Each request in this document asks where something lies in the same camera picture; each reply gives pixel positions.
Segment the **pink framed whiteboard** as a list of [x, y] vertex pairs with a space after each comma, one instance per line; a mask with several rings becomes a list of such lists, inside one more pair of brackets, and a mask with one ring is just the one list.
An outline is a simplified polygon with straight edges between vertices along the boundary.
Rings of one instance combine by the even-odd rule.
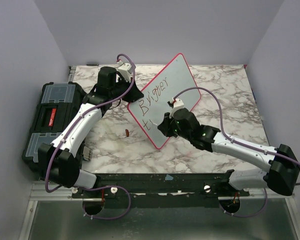
[[184, 55], [178, 53], [143, 87], [144, 97], [128, 104], [128, 111], [156, 149], [161, 149], [169, 138], [153, 122], [162, 123], [164, 114], [171, 111], [168, 101], [175, 95], [196, 86]]

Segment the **red marker cap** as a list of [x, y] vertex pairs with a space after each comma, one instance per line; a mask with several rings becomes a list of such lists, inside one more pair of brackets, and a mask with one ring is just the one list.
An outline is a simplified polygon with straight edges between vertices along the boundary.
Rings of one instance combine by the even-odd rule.
[[125, 134], [126, 134], [126, 137], [129, 137], [130, 136], [130, 132], [128, 129], [125, 129]]

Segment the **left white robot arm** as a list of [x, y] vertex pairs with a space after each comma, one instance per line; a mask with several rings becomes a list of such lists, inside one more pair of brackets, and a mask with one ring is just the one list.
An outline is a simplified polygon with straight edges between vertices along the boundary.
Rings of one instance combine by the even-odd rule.
[[98, 72], [97, 83], [87, 93], [77, 114], [65, 130], [50, 144], [38, 148], [38, 163], [45, 180], [45, 190], [50, 193], [48, 183], [59, 187], [79, 187], [91, 198], [97, 197], [101, 185], [97, 176], [81, 169], [76, 159], [78, 150], [93, 126], [112, 107], [113, 102], [134, 103], [143, 98], [135, 83], [135, 66], [123, 63], [117, 68], [104, 66]]

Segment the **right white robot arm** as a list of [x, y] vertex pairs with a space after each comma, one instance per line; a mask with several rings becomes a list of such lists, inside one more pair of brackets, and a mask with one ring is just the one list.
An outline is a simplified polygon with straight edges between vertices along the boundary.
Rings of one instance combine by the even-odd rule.
[[259, 146], [247, 141], [238, 144], [227, 139], [220, 129], [200, 124], [186, 108], [173, 116], [166, 112], [157, 128], [164, 136], [184, 138], [199, 150], [225, 154], [256, 166], [252, 170], [230, 171], [229, 178], [220, 183], [220, 191], [226, 196], [244, 188], [269, 188], [283, 196], [291, 196], [294, 191], [300, 166], [287, 145]]

